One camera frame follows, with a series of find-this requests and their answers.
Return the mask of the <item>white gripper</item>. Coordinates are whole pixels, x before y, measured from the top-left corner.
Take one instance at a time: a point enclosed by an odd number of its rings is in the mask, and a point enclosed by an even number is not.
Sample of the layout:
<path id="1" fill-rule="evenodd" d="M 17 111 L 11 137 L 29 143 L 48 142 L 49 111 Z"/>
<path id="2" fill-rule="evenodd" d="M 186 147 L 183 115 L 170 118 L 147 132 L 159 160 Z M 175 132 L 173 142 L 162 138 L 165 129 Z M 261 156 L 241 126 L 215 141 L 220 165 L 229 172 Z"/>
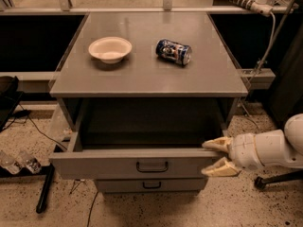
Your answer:
<path id="1" fill-rule="evenodd" d="M 202 143 L 206 149 L 219 150 L 228 153 L 229 161 L 222 157 L 211 166 L 201 170 L 201 173 L 208 177 L 233 177 L 240 173 L 240 170 L 253 171 L 263 168 L 257 153 L 255 135 L 253 133 L 240 134 L 236 137 L 219 137 Z"/>

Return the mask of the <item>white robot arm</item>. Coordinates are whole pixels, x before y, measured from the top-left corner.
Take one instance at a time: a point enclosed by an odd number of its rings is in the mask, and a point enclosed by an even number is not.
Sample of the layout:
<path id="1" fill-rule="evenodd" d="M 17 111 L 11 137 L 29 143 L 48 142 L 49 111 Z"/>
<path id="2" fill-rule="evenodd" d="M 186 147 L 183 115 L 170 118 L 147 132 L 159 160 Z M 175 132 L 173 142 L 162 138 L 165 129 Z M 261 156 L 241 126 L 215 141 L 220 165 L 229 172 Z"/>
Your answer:
<path id="1" fill-rule="evenodd" d="M 219 137 L 205 141 L 202 147 L 227 154 L 201 170 L 208 177 L 231 177 L 266 166 L 302 169 L 303 113 L 290 117 L 284 130 Z"/>

